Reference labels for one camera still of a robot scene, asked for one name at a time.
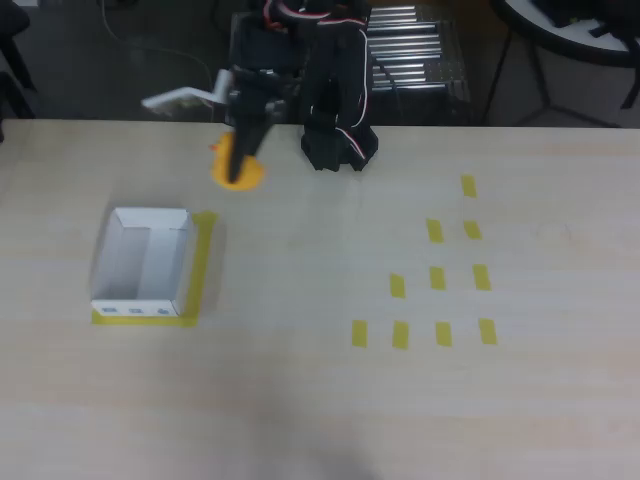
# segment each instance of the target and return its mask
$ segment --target black stand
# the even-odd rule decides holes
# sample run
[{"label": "black stand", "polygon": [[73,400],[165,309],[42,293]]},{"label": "black stand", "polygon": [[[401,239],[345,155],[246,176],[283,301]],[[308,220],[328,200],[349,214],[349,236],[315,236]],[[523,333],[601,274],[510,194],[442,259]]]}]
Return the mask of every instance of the black stand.
[{"label": "black stand", "polygon": [[[489,90],[489,98],[487,99],[487,105],[482,114],[481,124],[486,125],[487,116],[489,115],[489,111],[491,110],[491,104],[493,103],[493,97],[495,97],[496,89],[498,88],[498,82],[500,81],[500,76],[502,75],[502,69],[504,67],[504,62],[507,58],[507,53],[509,53],[509,47],[511,46],[511,40],[513,38],[513,32],[509,29],[507,33],[507,38],[504,41],[504,45],[502,47],[502,54],[500,55],[500,60],[498,61],[498,67],[496,68],[496,73],[493,76],[493,82],[491,83],[491,89]],[[605,122],[604,120],[600,120],[595,117],[591,117],[589,115],[585,115],[580,112],[576,112],[575,110],[571,110],[570,108],[561,107],[555,105],[551,101],[551,96],[549,95],[549,88],[547,86],[547,79],[544,76],[544,71],[542,70],[542,64],[540,63],[540,57],[538,56],[538,50],[536,44],[530,41],[527,44],[527,54],[529,57],[529,64],[533,70],[533,75],[536,81],[536,87],[538,88],[538,94],[540,95],[540,99],[542,100],[542,107],[535,110],[534,112],[526,115],[519,121],[517,121],[514,126],[521,127],[526,125],[527,123],[535,120],[541,115],[545,114],[548,111],[553,111],[557,113],[561,113],[571,118],[576,118],[586,123],[590,123],[592,125],[596,125],[598,127],[604,128],[620,128],[620,125],[616,123]]]}]

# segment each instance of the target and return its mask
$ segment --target chair leg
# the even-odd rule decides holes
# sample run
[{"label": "chair leg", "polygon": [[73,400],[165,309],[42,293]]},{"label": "chair leg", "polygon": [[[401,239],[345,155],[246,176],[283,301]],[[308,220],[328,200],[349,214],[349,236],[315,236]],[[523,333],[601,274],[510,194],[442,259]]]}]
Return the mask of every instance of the chair leg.
[{"label": "chair leg", "polygon": [[524,127],[527,123],[533,122],[536,118],[541,117],[542,115],[544,115],[548,111],[549,111],[549,109],[547,107],[542,107],[542,108],[539,108],[537,110],[534,110],[529,115],[526,115],[525,117],[521,118],[516,123],[514,123],[513,126],[514,127]]},{"label": "chair leg", "polygon": [[507,53],[509,53],[509,47],[511,46],[512,38],[513,38],[513,32],[511,31],[511,29],[509,29],[509,31],[507,32],[507,38],[505,38],[504,44],[502,46],[502,54],[500,55],[500,60],[498,61],[496,72],[493,75],[493,81],[491,82],[491,88],[489,89],[489,96],[487,97],[487,104],[484,107],[484,112],[482,113],[482,118],[480,120],[481,125],[485,125],[487,121],[487,116],[489,115],[489,111],[491,110],[493,97],[495,97],[496,95],[498,82],[500,81],[500,76],[502,75],[502,68],[504,67],[504,62],[507,58]]},{"label": "chair leg", "polygon": [[22,96],[22,92],[7,72],[0,72],[0,104],[3,100],[9,102],[16,117],[35,118],[31,107]]},{"label": "chair leg", "polygon": [[13,38],[0,38],[0,51],[7,59],[7,63],[11,67],[13,74],[24,88],[36,91],[36,87],[31,80],[31,75],[27,69],[27,65],[20,55],[20,51],[13,41]]},{"label": "chair leg", "polygon": [[542,105],[544,108],[548,108],[551,105],[551,95],[549,94],[549,86],[544,76],[544,70],[542,70],[542,62],[540,62],[535,43],[529,42],[527,45],[527,53],[529,54],[529,63],[533,69],[533,76],[536,80],[536,87],[538,88]]},{"label": "chair leg", "polygon": [[592,117],[591,115],[585,115],[584,113],[576,112],[575,110],[571,110],[570,108],[560,107],[558,105],[551,105],[551,107],[549,108],[554,112],[562,113],[563,115],[566,115],[568,117],[577,118],[578,120],[581,120],[585,123],[590,123],[592,125],[595,125],[596,127],[622,128],[617,123],[606,122],[604,120],[600,120],[599,118]]}]

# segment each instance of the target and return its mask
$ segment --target wooden tabletop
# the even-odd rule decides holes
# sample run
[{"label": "wooden tabletop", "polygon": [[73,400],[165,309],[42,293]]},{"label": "wooden tabletop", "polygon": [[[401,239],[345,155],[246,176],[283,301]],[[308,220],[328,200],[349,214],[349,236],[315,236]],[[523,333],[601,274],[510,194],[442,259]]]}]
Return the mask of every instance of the wooden tabletop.
[{"label": "wooden tabletop", "polygon": [[[377,128],[336,174],[278,127],[233,193],[208,173],[222,130],[5,122],[1,478],[636,478],[636,131]],[[197,327],[91,325],[116,205],[220,215]]]}]

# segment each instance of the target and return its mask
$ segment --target yellow tape strip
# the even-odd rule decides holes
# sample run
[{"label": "yellow tape strip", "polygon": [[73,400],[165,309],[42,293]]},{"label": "yellow tape strip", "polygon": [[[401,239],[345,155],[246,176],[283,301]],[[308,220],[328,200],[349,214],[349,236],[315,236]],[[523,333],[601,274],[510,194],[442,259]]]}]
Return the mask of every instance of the yellow tape strip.
[{"label": "yellow tape strip", "polygon": [[453,337],[451,336],[451,325],[449,322],[436,323],[436,340],[438,345],[442,347],[451,347],[453,345]]},{"label": "yellow tape strip", "polygon": [[367,348],[367,322],[354,320],[351,328],[351,344],[354,347]]},{"label": "yellow tape strip", "polygon": [[482,240],[482,232],[475,220],[465,220],[464,231],[471,240]]},{"label": "yellow tape strip", "polygon": [[393,324],[393,347],[407,350],[409,348],[409,324],[395,322]]},{"label": "yellow tape strip", "polygon": [[474,265],[473,276],[476,278],[476,289],[491,291],[491,281],[489,281],[489,270],[486,265]]},{"label": "yellow tape strip", "polygon": [[389,283],[391,285],[391,296],[394,298],[407,298],[404,291],[404,277],[402,275],[397,275],[392,273],[389,278]]},{"label": "yellow tape strip", "polygon": [[496,324],[493,320],[488,318],[481,318],[478,320],[478,326],[480,327],[480,336],[482,337],[482,343],[485,345],[497,345],[498,337],[496,335]]},{"label": "yellow tape strip", "polygon": [[476,179],[473,178],[473,175],[462,175],[460,179],[462,180],[462,191],[464,192],[464,196],[476,198],[478,196],[478,192],[476,192]]},{"label": "yellow tape strip", "polygon": [[440,221],[427,218],[427,230],[429,231],[429,240],[432,243],[444,243]]},{"label": "yellow tape strip", "polygon": [[211,234],[218,216],[213,212],[201,212],[194,213],[192,218],[193,223],[198,227],[198,238],[184,314],[180,317],[104,317],[93,310],[91,319],[94,325],[153,325],[188,328],[198,324],[207,263],[209,263]]},{"label": "yellow tape strip", "polygon": [[446,290],[447,282],[444,279],[444,268],[429,268],[429,276],[431,277],[431,288],[434,290]]}]

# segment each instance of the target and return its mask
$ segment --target white box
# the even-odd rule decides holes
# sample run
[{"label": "white box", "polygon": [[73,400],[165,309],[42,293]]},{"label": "white box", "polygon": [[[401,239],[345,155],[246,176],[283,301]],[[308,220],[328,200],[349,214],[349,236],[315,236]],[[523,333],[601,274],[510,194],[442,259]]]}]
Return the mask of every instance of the white box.
[{"label": "white box", "polygon": [[187,210],[116,208],[91,286],[106,317],[177,317],[184,312],[197,232]]}]

